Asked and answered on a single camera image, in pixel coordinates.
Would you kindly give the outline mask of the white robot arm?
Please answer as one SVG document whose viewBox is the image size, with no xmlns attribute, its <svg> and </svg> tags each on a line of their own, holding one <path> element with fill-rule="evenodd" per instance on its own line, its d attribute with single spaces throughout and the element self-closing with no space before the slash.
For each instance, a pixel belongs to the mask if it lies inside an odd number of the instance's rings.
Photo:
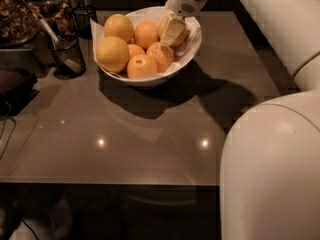
<svg viewBox="0 0 320 240">
<path fill-rule="evenodd" d="M 168 0 L 181 16 L 207 0 Z M 220 165 L 222 240 L 320 240 L 320 0 L 240 0 L 299 88 L 243 114 Z"/>
</svg>

